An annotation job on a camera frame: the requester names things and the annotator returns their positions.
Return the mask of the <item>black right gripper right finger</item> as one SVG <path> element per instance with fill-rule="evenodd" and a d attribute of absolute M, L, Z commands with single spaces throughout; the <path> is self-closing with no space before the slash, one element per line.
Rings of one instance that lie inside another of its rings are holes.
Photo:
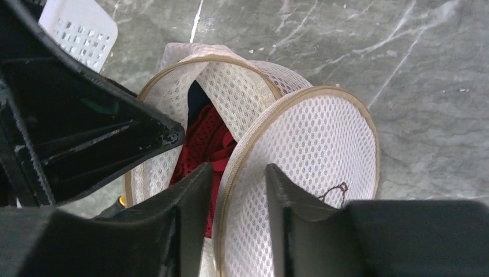
<path fill-rule="evenodd" d="M 266 167 L 276 276 L 487 276 L 488 207 L 352 201 L 335 209 Z"/>

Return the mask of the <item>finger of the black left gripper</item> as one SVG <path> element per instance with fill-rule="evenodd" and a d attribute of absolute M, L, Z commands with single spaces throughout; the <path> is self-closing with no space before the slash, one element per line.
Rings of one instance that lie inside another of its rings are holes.
<path fill-rule="evenodd" d="M 1 2 L 1 205 L 81 199 L 180 146 L 181 124 L 61 49 L 46 1 Z"/>

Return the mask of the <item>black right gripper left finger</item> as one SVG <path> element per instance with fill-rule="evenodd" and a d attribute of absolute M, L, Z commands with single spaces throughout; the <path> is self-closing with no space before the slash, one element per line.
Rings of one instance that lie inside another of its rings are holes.
<path fill-rule="evenodd" d="M 1 209 L 2 276 L 198 276 L 212 194 L 203 163 L 110 218 Z"/>

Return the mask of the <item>white mesh laundry bag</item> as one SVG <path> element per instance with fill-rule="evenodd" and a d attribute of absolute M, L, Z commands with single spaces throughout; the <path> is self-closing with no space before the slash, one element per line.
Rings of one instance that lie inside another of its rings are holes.
<path fill-rule="evenodd" d="M 196 81 L 237 142 L 221 178 L 212 237 L 204 239 L 201 276 L 273 275 L 268 164 L 334 208 L 375 197 L 377 130 L 350 93 L 315 87 L 289 68 L 244 59 L 224 45 L 167 44 L 162 68 L 139 100 L 180 123 L 186 140 L 187 94 Z M 184 143 L 125 174 L 130 205 L 171 185 Z"/>

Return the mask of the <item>red lace bra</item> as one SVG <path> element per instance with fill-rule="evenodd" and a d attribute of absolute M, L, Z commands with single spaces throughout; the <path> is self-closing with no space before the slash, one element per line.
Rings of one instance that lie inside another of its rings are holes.
<path fill-rule="evenodd" d="M 209 103 L 187 130 L 186 140 L 170 180 L 173 185 L 189 175 L 199 165 L 209 162 L 213 168 L 212 199 L 205 232 L 212 237 L 213 220 L 221 178 L 236 147 L 234 140 L 214 105 Z"/>

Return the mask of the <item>navy blue bra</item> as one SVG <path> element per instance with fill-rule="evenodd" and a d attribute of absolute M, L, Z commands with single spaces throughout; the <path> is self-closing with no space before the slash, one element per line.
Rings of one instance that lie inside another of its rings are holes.
<path fill-rule="evenodd" d="M 188 119 L 187 119 L 187 131 L 191 131 L 194 125 L 199 125 L 202 121 L 202 117 L 205 116 L 205 108 L 210 104 L 210 100 L 202 87 L 196 81 L 191 84 L 187 94 L 188 104 Z"/>

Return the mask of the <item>small yellow black screwdriver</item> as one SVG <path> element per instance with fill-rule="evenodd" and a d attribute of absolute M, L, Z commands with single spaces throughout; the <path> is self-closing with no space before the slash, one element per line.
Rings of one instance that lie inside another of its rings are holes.
<path fill-rule="evenodd" d="M 101 211 L 96 218 L 111 218 L 125 209 L 125 196 L 119 196 L 108 208 Z"/>

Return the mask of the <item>white plastic basket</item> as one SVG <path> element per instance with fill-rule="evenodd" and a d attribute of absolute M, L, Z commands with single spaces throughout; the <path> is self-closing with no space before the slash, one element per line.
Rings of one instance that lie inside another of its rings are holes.
<path fill-rule="evenodd" d="M 94 0 L 47 0 L 38 24 L 58 46 L 99 73 L 118 37 L 118 27 Z"/>

